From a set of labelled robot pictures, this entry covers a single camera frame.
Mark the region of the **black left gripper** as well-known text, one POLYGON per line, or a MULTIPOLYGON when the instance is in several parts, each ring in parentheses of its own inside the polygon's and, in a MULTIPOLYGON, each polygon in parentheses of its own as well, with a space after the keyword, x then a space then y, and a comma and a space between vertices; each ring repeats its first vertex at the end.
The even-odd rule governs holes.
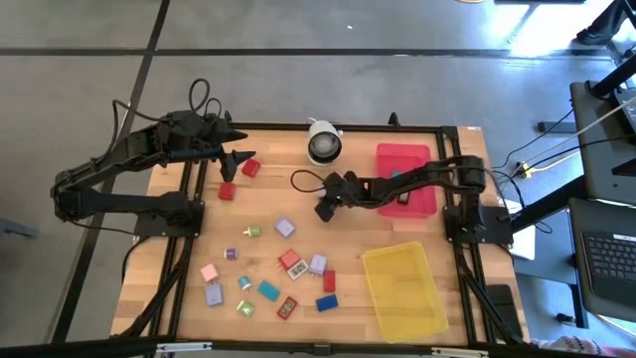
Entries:
POLYGON ((226 142, 247 138, 247 134, 231 128, 224 117, 214 117, 203 122, 191 143, 192 159, 195 161, 209 159, 220 160, 220 173, 225 182, 232 182, 240 164, 253 157, 255 151, 235 151, 225 153, 226 142))

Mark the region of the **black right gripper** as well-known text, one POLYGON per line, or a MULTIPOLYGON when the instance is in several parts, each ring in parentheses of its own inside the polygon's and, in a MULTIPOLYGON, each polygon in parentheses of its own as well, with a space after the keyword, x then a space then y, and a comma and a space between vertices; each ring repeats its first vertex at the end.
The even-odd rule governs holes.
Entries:
POLYGON ((343 176, 332 172, 324 179, 323 186, 325 193, 320 197, 320 204, 315 206, 314 211, 324 223, 333 218, 337 204, 360 202, 361 181, 353 171, 347 171, 343 176))

